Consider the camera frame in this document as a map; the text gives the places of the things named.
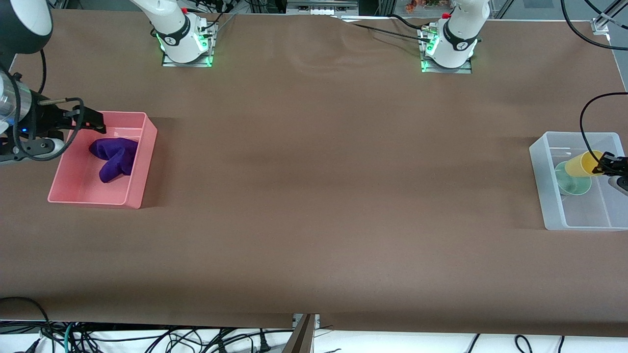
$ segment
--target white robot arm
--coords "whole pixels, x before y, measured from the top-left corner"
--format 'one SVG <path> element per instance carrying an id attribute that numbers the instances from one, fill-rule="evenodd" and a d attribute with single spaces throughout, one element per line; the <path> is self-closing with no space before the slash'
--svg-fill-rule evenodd
<path id="1" fill-rule="evenodd" d="M 207 20 L 193 13 L 184 13 L 175 0 L 130 0 L 148 16 L 170 59 L 188 63 L 205 53 Z"/>
<path id="2" fill-rule="evenodd" d="M 436 22 L 438 38 L 426 54 L 442 67 L 462 66 L 473 55 L 489 13 L 489 0 L 456 0 L 451 16 Z"/>

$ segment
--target metal rod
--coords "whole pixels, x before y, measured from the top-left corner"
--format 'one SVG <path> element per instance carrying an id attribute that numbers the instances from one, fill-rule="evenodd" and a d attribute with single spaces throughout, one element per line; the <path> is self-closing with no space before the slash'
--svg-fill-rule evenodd
<path id="1" fill-rule="evenodd" d="M 614 18 L 620 11 L 628 6 L 628 0 L 615 0 L 606 10 L 602 11 L 595 19 L 593 24 L 596 28 L 603 28 L 609 23 L 609 17 Z"/>
<path id="2" fill-rule="evenodd" d="M 312 351 L 314 329 L 316 328 L 315 317 L 314 314 L 305 314 L 301 317 L 281 353 L 310 353 Z"/>
<path id="3" fill-rule="evenodd" d="M 61 104 L 65 102 L 67 102 L 67 100 L 65 98 L 61 98 L 61 99 L 40 100 L 38 104 L 40 106 L 52 106 L 53 104 Z"/>
<path id="4" fill-rule="evenodd" d="M 495 15 L 495 18 L 497 18 L 497 19 L 504 18 L 504 15 L 506 14 L 506 11 L 508 11 L 508 9 L 511 7 L 512 3 L 514 3 L 514 0 L 506 0 L 504 5 L 502 6 L 502 8 L 499 9 L 499 12 L 497 13 L 497 15 Z"/>

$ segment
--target metal mounting plate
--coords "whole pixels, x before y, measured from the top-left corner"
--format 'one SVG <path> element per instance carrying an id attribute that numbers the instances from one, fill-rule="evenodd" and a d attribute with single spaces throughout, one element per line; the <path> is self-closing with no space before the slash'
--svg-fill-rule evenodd
<path id="1" fill-rule="evenodd" d="M 416 30 L 416 34 L 419 38 L 429 38 L 426 32 L 421 30 Z M 438 73 L 472 73 L 471 70 L 471 60 L 467 59 L 467 61 L 461 66 L 457 68 L 446 68 L 437 64 L 434 59 L 432 59 L 425 52 L 427 51 L 428 44 L 419 41 L 419 50 L 421 52 L 421 71 L 422 72 L 438 72 Z"/>
<path id="2" fill-rule="evenodd" d="M 305 314 L 292 314 L 292 328 L 293 329 L 296 328 L 296 326 L 299 324 L 299 321 L 301 321 L 304 315 Z M 314 329 L 318 330 L 320 329 L 320 315 L 314 314 L 314 319 L 316 323 L 316 325 L 314 326 Z"/>
<path id="3" fill-rule="evenodd" d="M 216 48 L 216 36 L 218 34 L 218 23 L 214 23 L 210 28 L 205 30 L 202 35 L 208 35 L 207 51 L 202 53 L 196 60 L 188 63 L 178 63 L 170 60 L 170 58 L 163 54 L 161 59 L 161 66 L 163 67 L 212 67 L 214 64 L 214 50 Z"/>

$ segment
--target power cord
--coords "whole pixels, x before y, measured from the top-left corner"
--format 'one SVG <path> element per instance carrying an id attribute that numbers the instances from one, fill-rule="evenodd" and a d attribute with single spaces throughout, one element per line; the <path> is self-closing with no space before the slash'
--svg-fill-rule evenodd
<path id="1" fill-rule="evenodd" d="M 519 339 L 523 339 L 526 342 L 526 345 L 528 345 L 528 351 L 526 352 L 525 350 L 521 349 L 521 346 L 519 345 Z M 528 339 L 526 338 L 526 336 L 523 335 L 516 335 L 514 337 L 514 345 L 517 346 L 517 349 L 519 350 L 519 352 L 521 353 L 532 353 L 532 346 L 530 345 L 530 341 L 528 341 Z"/>
<path id="2" fill-rule="evenodd" d="M 362 28 L 366 28 L 368 30 L 374 30 L 374 31 L 378 31 L 378 32 L 382 32 L 382 33 L 387 33 L 389 35 L 393 35 L 393 36 L 400 36 L 403 38 L 410 38 L 410 39 L 414 39 L 414 40 L 418 40 L 418 41 L 423 41 L 425 43 L 429 43 L 430 40 L 427 38 L 419 38 L 417 36 L 409 36 L 409 35 L 404 35 L 401 33 L 397 33 L 397 32 L 392 32 L 392 31 L 387 31 L 387 30 L 382 30 L 381 28 L 375 28 L 375 27 L 371 27 L 371 26 L 365 26 L 363 24 L 359 24 L 359 23 L 353 23 L 351 22 L 352 25 L 354 26 L 358 26 L 358 27 L 362 27 Z"/>
<path id="3" fill-rule="evenodd" d="M 589 38 L 587 38 L 585 35 L 583 35 L 580 31 L 578 31 L 573 23 L 571 23 L 571 19 L 569 18 L 569 15 L 567 14 L 567 8 L 565 6 L 565 0 L 560 0 L 560 8 L 563 11 L 563 16 L 565 17 L 565 21 L 567 22 L 567 26 L 569 26 L 569 29 L 571 29 L 572 32 L 574 32 L 577 36 L 579 36 L 582 40 L 586 41 L 589 44 L 593 44 L 595 46 L 599 46 L 600 48 L 604 48 L 604 49 L 613 49 L 613 50 L 628 50 L 628 47 L 626 46 L 614 46 L 614 45 L 606 45 L 606 44 L 601 44 L 598 43 L 594 40 L 591 40 Z"/>
<path id="4" fill-rule="evenodd" d="M 11 301 L 11 300 L 25 301 L 27 303 L 31 303 L 32 305 L 34 305 L 40 311 L 41 316 L 43 316 L 44 321 L 46 322 L 46 326 L 50 330 L 50 335 L 53 335 L 54 331 L 52 329 L 52 324 L 50 323 L 50 319 L 48 318 L 48 314 L 46 313 L 46 310 L 44 310 L 43 307 L 37 301 L 31 298 L 27 298 L 25 296 L 5 296 L 4 298 L 0 298 L 0 303 L 2 303 L 3 301 Z M 52 342 L 52 353 L 55 353 L 55 346 L 56 346 L 55 343 Z"/>
<path id="5" fill-rule="evenodd" d="M 43 49 L 40 50 L 41 54 L 41 85 L 37 90 L 37 93 L 41 94 L 44 87 L 46 87 L 46 76 L 48 76 L 48 69 L 46 68 L 46 55 L 43 53 Z"/>
<path id="6" fill-rule="evenodd" d="M 33 342 L 33 344 L 31 344 L 30 347 L 28 347 L 28 349 L 26 349 L 26 351 L 24 351 L 24 353 L 35 353 L 35 351 L 37 350 L 37 345 L 39 345 L 39 342 L 40 342 L 40 339 L 37 339 L 35 342 Z"/>
<path id="7" fill-rule="evenodd" d="M 268 345 L 266 341 L 266 335 L 264 335 L 264 330 L 259 329 L 259 353 L 266 353 L 271 350 L 271 346 Z"/>
<path id="8" fill-rule="evenodd" d="M 528 351 L 527 352 L 525 350 L 521 349 L 521 346 L 519 345 L 519 339 L 523 339 L 523 341 L 525 341 L 526 345 L 528 346 Z M 561 353 L 561 351 L 563 350 L 563 343 L 564 342 L 565 342 L 565 336 L 561 336 L 560 337 L 560 343 L 558 344 L 558 350 L 556 350 L 557 353 Z M 517 349 L 521 353 L 533 353 L 532 352 L 532 346 L 530 345 L 530 341 L 528 341 L 526 336 L 516 335 L 514 337 L 514 345 L 517 347 Z"/>
<path id="9" fill-rule="evenodd" d="M 233 337 L 229 337 L 228 339 L 225 339 L 225 340 L 223 341 L 223 343 L 222 343 L 222 345 L 223 345 L 222 347 L 226 347 L 227 345 L 230 345 L 230 344 L 232 344 L 232 343 L 238 342 L 238 341 L 240 341 L 240 340 L 245 340 L 245 339 L 248 339 L 249 337 L 253 337 L 253 336 L 259 336 L 259 335 L 262 335 L 262 334 L 278 334 L 278 333 L 280 333 L 280 332 L 292 332 L 292 331 L 293 331 L 293 330 L 270 330 L 270 331 L 262 331 L 262 332 L 257 332 L 257 333 L 255 333 L 255 334 L 248 334 L 248 335 L 241 334 L 241 335 L 236 335 L 236 336 L 233 336 Z M 221 347 L 219 346 L 218 348 L 216 348 L 216 349 L 212 350 L 210 353 L 216 353 L 216 352 L 218 352 L 218 351 L 220 350 L 220 348 L 221 348 Z"/>
<path id="10" fill-rule="evenodd" d="M 391 13 L 387 17 L 396 18 L 396 19 L 400 20 L 406 26 L 408 26 L 410 28 L 414 28 L 415 30 L 420 30 L 421 29 L 421 26 L 413 25 L 412 23 L 406 21 L 406 19 L 404 19 L 403 17 L 399 16 L 398 14 Z"/>
<path id="11" fill-rule="evenodd" d="M 473 347 L 475 347 L 475 343 L 477 342 L 478 338 L 480 338 L 480 334 L 475 334 L 475 337 L 471 341 L 471 345 L 467 349 L 466 353 L 471 353 L 473 351 Z"/>
<path id="12" fill-rule="evenodd" d="M 208 28 L 211 28 L 213 25 L 215 25 L 216 23 L 218 23 L 218 21 L 220 21 L 220 18 L 221 18 L 221 17 L 222 17 L 222 15 L 224 15 L 224 14 L 225 14 L 225 13 L 220 13 L 220 14 L 218 15 L 218 17 L 216 17 L 216 19 L 215 19 L 212 23 L 208 24 L 208 25 L 207 25 L 207 26 L 205 26 L 205 27 L 201 27 L 201 28 L 200 28 L 200 30 L 201 30 L 201 31 L 204 31 L 204 30 L 206 30 L 206 29 L 208 29 Z"/>

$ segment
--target purple cloth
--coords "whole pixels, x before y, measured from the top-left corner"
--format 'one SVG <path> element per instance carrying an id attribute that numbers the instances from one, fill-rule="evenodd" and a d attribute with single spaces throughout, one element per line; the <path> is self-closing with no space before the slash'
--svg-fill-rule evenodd
<path id="1" fill-rule="evenodd" d="M 96 157 L 106 160 L 100 169 L 100 180 L 109 183 L 118 175 L 131 175 L 138 143 L 130 139 L 97 139 L 89 146 L 89 151 Z"/>

